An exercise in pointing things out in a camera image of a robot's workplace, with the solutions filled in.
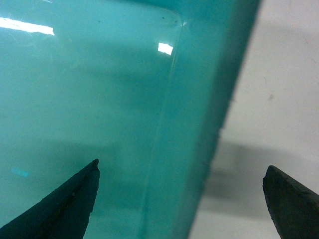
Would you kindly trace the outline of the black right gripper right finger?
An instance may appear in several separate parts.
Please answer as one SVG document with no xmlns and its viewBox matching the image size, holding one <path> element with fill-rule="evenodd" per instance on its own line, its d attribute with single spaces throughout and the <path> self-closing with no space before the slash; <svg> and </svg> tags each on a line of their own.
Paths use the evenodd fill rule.
<svg viewBox="0 0 319 239">
<path fill-rule="evenodd" d="M 263 192 L 271 219 L 282 239 L 319 237 L 319 195 L 270 165 Z"/>
</svg>

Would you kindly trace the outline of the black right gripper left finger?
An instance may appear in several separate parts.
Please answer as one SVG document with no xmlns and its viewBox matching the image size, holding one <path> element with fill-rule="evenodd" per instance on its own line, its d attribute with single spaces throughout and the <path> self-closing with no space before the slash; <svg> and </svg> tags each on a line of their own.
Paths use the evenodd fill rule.
<svg viewBox="0 0 319 239">
<path fill-rule="evenodd" d="M 95 159 L 0 229 L 2 239 L 81 239 L 93 211 L 100 171 Z"/>
</svg>

